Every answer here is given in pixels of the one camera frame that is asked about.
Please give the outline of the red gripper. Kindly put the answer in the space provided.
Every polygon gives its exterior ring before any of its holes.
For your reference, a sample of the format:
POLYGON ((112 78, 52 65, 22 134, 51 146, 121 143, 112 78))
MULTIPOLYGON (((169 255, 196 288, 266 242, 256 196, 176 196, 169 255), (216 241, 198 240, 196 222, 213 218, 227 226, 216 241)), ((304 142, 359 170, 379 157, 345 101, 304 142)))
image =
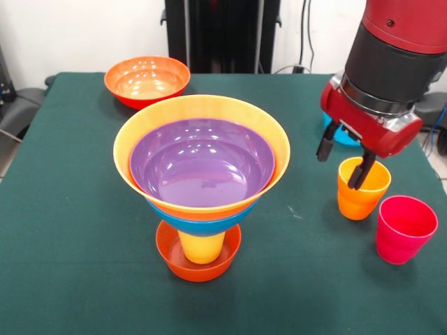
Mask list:
POLYGON ((423 125, 422 120, 412 112, 389 119, 360 109, 342 92, 339 78, 332 78, 325 85, 321 94, 321 108, 332 121, 326 127, 318 146, 318 161, 327 161, 340 126, 345 126, 364 147, 360 162, 354 167, 347 183, 350 189, 355 190, 363 185, 376 162, 376 156, 387 158, 398 154, 411 143, 423 125))

